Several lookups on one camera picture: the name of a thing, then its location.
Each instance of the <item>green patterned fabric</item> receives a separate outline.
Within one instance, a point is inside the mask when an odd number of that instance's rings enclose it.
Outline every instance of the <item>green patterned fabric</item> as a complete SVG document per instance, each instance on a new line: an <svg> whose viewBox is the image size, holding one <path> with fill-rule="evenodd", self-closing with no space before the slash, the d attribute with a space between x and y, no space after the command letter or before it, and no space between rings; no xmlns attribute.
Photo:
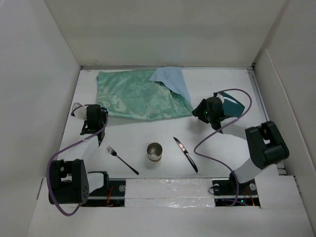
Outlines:
<svg viewBox="0 0 316 237"><path fill-rule="evenodd" d="M109 116L161 120L192 115L192 106L182 95L170 91L162 82L148 81L155 70L116 73L99 72L97 103Z"/></svg>

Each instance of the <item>knife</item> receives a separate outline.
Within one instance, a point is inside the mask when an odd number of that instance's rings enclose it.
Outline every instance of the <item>knife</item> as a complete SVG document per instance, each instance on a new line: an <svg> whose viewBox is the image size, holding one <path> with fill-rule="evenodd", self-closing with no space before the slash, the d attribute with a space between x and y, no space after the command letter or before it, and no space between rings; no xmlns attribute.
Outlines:
<svg viewBox="0 0 316 237"><path fill-rule="evenodd" d="M188 158L188 161L190 162L190 164L192 165L193 169L197 173L198 172L198 168L197 168L196 164L194 163L194 161L189 156L189 153L188 153L187 149L185 149L185 147L182 145L182 143L177 138L173 137L173 139L176 141L176 143L178 144L178 146L180 147L182 152L186 155L186 157Z"/></svg>

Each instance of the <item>white wall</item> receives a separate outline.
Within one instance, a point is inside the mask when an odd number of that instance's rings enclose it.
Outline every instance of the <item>white wall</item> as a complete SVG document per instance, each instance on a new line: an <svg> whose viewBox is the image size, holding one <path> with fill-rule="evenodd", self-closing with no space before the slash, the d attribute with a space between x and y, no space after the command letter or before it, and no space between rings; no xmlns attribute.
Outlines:
<svg viewBox="0 0 316 237"><path fill-rule="evenodd" d="M45 0L81 65L251 66L284 0Z"/></svg>
<svg viewBox="0 0 316 237"><path fill-rule="evenodd" d="M43 0L0 0L1 236L26 236L79 65Z"/></svg>
<svg viewBox="0 0 316 237"><path fill-rule="evenodd" d="M255 73L271 120L290 150L286 168L296 175L316 230L316 1L289 0Z"/></svg>

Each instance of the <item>fork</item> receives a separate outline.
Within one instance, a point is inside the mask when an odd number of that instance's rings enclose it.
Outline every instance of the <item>fork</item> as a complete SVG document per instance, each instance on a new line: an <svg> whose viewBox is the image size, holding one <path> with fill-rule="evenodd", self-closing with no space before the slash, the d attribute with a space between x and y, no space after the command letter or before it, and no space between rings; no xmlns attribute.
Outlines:
<svg viewBox="0 0 316 237"><path fill-rule="evenodd" d="M123 159L121 157L118 156L117 152L113 150L112 147L108 146L107 147L108 152L113 155L114 157L119 158L121 161L123 161ZM126 163L125 161L123 161L124 164L126 164L131 170L134 171L135 174L139 175L138 171L136 169L134 169L132 166L130 166L128 163Z"/></svg>

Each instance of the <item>red wire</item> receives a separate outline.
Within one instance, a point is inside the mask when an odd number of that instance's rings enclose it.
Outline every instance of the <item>red wire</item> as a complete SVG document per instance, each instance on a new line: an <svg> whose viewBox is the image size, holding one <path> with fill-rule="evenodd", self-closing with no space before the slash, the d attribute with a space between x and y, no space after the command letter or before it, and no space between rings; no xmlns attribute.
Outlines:
<svg viewBox="0 0 316 237"><path fill-rule="evenodd" d="M108 206L108 204L110 203L110 197L111 197L112 191L113 191L113 187L111 187L110 193L107 196L107 204L105 206Z"/></svg>
<svg viewBox="0 0 316 237"><path fill-rule="evenodd" d="M246 188L246 191L247 191L247 193L249 193L249 195L250 195L250 198L251 198L251 201L252 201L252 205L255 206L255 203L254 203L254 201L253 201L253 199L252 199L251 192L249 192L248 188Z"/></svg>

